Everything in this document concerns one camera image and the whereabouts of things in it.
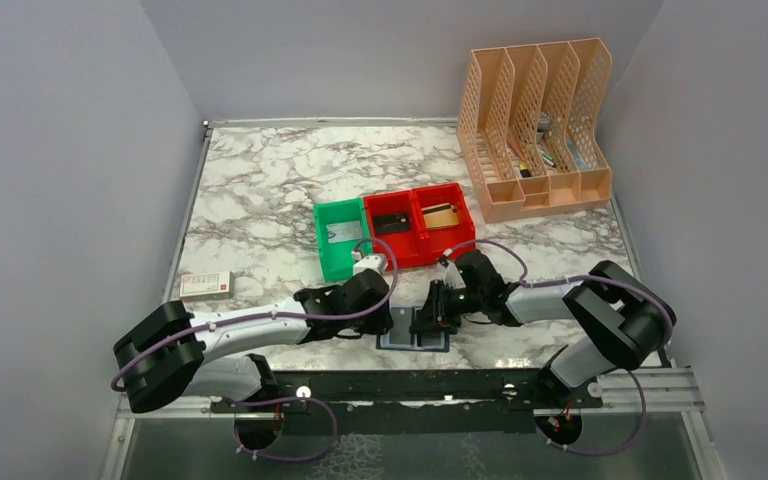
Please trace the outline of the navy blue card holder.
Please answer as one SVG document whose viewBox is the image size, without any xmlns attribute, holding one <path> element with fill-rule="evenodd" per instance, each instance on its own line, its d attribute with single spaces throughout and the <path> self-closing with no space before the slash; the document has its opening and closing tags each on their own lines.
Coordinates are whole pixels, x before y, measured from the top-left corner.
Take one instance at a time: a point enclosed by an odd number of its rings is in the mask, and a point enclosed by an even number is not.
<svg viewBox="0 0 768 480">
<path fill-rule="evenodd" d="M 376 349 L 381 351 L 408 351 L 445 353 L 450 350 L 447 333 L 413 334 L 410 327 L 420 308 L 417 306 L 392 305 L 390 307 L 392 328 L 376 338 Z"/>
</svg>

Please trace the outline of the green plastic bin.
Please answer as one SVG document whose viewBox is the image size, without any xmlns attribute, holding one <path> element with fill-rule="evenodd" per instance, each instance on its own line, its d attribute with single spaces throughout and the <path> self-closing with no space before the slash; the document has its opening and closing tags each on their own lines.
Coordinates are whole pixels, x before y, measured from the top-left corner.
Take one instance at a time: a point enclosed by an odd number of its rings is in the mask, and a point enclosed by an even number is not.
<svg viewBox="0 0 768 480">
<path fill-rule="evenodd" d="M 352 276 L 355 263 L 352 249 L 360 239 L 370 236 L 362 199 L 316 204 L 313 219 L 324 280 L 347 280 Z"/>
</svg>

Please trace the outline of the red double bin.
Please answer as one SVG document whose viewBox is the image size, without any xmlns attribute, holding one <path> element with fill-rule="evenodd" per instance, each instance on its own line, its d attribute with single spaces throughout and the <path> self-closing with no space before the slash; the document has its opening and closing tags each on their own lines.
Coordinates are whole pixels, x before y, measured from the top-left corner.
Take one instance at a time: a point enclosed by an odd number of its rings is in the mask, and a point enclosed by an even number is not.
<svg viewBox="0 0 768 480">
<path fill-rule="evenodd" d="M 457 183 L 374 194 L 363 197 L 362 201 L 370 233 L 390 246 L 402 269 L 431 265 L 446 249 L 476 238 L 475 225 L 467 208 L 463 190 Z M 428 230 L 421 209 L 442 203 L 450 203 L 457 207 L 459 225 L 447 229 Z M 376 236 L 372 217 L 396 212 L 406 212 L 409 215 L 411 230 L 400 234 Z"/>
</svg>

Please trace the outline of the peach desk file organizer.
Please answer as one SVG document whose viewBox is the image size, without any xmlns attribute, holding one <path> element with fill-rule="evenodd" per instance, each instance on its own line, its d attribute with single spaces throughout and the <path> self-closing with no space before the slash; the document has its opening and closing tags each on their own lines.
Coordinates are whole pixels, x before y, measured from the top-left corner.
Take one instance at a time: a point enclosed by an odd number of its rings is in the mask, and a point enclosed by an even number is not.
<svg viewBox="0 0 768 480">
<path fill-rule="evenodd" d="M 598 37 L 470 52 L 456 135 L 485 222 L 607 206 L 596 125 L 611 73 Z"/>
</svg>

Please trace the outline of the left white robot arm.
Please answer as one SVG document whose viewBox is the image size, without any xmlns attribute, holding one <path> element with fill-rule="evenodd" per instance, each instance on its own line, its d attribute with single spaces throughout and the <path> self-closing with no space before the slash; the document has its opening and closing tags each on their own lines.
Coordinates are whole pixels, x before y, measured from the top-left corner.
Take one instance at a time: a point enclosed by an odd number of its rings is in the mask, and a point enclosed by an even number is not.
<svg viewBox="0 0 768 480">
<path fill-rule="evenodd" d="M 195 396 L 226 397 L 262 410 L 279 388 L 256 349 L 331 340 L 344 330 L 383 334 L 393 325 L 392 293 L 378 271 L 365 269 L 343 284 L 226 313 L 165 302 L 114 344 L 119 370 L 111 388 L 126 394 L 134 413 Z"/>
</svg>

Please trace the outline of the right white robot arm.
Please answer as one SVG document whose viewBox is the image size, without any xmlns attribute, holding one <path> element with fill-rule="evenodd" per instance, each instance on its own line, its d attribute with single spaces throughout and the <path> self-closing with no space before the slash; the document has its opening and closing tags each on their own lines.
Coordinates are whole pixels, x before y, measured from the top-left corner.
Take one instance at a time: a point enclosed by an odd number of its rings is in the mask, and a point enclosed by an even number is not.
<svg viewBox="0 0 768 480">
<path fill-rule="evenodd" d="M 598 375 L 638 369 L 671 339 L 677 321 L 670 306 L 612 261 L 601 261 L 582 275 L 537 283 L 504 280 L 477 249 L 451 264 L 461 286 L 431 282 L 411 334 L 453 334 L 473 313 L 505 327 L 576 321 L 584 337 L 556 353 L 537 374 L 534 392 L 552 407 L 564 405 L 577 387 Z"/>
</svg>

